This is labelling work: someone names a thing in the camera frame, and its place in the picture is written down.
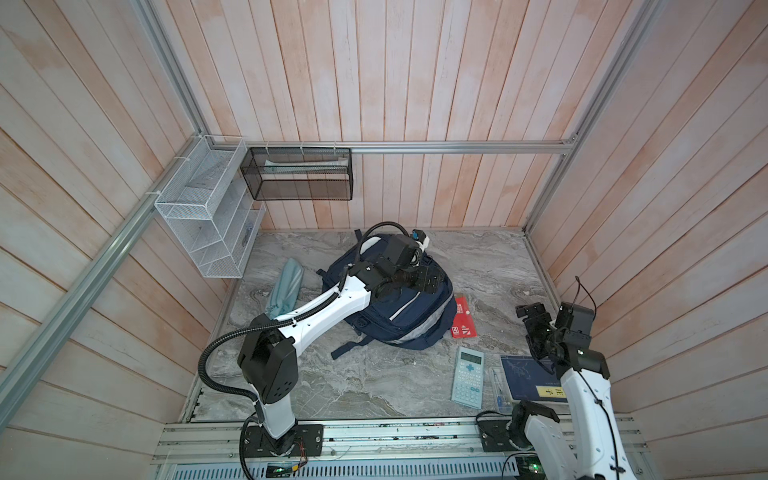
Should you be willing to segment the navy blue student backpack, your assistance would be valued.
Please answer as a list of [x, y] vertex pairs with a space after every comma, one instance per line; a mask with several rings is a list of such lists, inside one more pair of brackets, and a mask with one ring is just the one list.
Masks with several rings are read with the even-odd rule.
[[396, 289], [391, 283], [391, 273], [396, 266], [440, 265], [405, 231], [374, 235], [371, 231], [357, 230], [355, 235], [354, 247], [327, 270], [317, 271], [323, 291], [340, 282], [348, 285], [351, 280], [358, 280], [363, 291], [370, 295], [366, 308], [345, 318], [364, 338], [345, 343], [332, 351], [331, 357], [336, 360], [374, 340], [410, 350], [424, 350], [434, 345], [451, 328], [456, 314], [453, 285], [447, 274], [435, 294]]

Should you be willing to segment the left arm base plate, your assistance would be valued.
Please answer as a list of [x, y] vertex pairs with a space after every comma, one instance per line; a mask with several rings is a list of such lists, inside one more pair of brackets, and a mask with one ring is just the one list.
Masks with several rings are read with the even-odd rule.
[[239, 453], [243, 458], [319, 456], [323, 437], [320, 424], [295, 425], [280, 439], [272, 438], [265, 427], [248, 425], [241, 431]]

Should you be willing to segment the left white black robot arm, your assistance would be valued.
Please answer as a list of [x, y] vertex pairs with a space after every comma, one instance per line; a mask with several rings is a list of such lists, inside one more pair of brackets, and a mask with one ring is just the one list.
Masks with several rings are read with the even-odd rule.
[[338, 323], [349, 324], [362, 338], [332, 351], [332, 359], [372, 342], [424, 350], [451, 327], [453, 285], [427, 254], [424, 231], [368, 230], [356, 237], [352, 249], [318, 272], [319, 297], [274, 319], [273, 330], [266, 327], [268, 318], [256, 318], [254, 332], [245, 337], [237, 363], [258, 400], [262, 427], [274, 442], [289, 438], [296, 425], [290, 393], [299, 377], [299, 356]]

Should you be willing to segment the blue notebook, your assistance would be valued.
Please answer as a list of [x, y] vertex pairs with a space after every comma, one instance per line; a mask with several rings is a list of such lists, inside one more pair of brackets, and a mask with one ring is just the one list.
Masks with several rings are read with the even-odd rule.
[[535, 402], [567, 401], [549, 359], [537, 361], [530, 356], [502, 355], [500, 361], [513, 399]]

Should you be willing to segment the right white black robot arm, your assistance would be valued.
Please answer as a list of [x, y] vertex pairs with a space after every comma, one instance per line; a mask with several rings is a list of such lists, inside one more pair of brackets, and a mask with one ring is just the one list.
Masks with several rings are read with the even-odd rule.
[[548, 359], [567, 399], [574, 448], [553, 409], [521, 400], [507, 425], [510, 442], [531, 450], [548, 479], [633, 479], [611, 401], [606, 358], [590, 348], [596, 310], [563, 302], [552, 318], [541, 303], [520, 305], [516, 316], [536, 362]]

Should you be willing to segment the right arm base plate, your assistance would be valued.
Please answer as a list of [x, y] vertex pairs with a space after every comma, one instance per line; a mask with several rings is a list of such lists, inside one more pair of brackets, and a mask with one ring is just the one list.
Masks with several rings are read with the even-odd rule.
[[520, 451], [510, 439], [507, 429], [509, 420], [502, 417], [482, 417], [477, 421], [481, 446], [486, 453]]

